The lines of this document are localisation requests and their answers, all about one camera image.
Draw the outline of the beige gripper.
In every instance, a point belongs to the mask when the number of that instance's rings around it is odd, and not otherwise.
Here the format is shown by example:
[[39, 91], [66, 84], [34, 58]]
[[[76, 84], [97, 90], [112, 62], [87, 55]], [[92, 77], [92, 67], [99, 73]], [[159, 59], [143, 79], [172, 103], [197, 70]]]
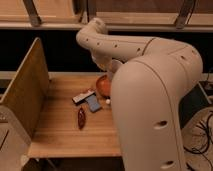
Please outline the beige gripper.
[[107, 73], [109, 79], [112, 79], [123, 65], [121, 61], [102, 54], [92, 54], [92, 60], [102, 71]]

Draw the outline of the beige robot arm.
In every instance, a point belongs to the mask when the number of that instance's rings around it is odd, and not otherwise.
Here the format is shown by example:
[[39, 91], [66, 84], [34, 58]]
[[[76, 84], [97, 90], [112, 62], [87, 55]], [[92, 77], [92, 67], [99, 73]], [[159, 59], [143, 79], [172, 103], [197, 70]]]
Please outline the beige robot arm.
[[199, 52], [172, 39], [110, 35], [99, 18], [76, 40], [101, 69], [121, 63], [113, 71], [111, 109], [125, 171], [186, 171], [179, 103], [202, 75]]

